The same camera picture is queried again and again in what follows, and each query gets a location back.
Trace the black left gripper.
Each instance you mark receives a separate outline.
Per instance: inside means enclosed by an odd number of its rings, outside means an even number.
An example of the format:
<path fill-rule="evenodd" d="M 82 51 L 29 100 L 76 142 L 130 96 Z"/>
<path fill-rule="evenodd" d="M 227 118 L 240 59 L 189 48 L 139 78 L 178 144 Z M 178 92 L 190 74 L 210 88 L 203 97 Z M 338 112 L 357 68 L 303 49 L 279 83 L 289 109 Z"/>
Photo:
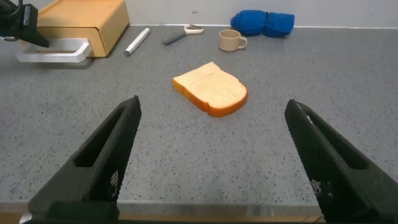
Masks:
<path fill-rule="evenodd" d="M 23 0 L 13 3 L 1 0 L 1 37 L 4 40 L 24 40 L 40 47 L 50 42 L 37 30 L 38 9 Z"/>

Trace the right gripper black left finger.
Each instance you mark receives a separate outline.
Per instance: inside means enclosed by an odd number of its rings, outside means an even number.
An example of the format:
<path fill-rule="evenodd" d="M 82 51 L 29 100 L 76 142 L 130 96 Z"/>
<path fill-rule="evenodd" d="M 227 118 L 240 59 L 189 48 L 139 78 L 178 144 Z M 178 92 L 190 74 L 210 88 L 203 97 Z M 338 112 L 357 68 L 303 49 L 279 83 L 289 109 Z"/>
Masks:
<path fill-rule="evenodd" d="M 118 199 L 141 119 L 138 96 L 120 103 L 29 201 L 32 213 L 55 202 Z"/>

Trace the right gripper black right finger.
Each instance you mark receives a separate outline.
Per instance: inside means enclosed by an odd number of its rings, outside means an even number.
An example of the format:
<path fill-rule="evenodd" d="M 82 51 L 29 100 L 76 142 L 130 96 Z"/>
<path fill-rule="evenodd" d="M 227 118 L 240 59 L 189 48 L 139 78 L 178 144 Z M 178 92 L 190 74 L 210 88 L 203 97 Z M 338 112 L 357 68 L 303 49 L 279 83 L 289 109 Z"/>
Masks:
<path fill-rule="evenodd" d="M 307 105 L 285 120 L 328 223 L 397 223 L 397 182 Z"/>

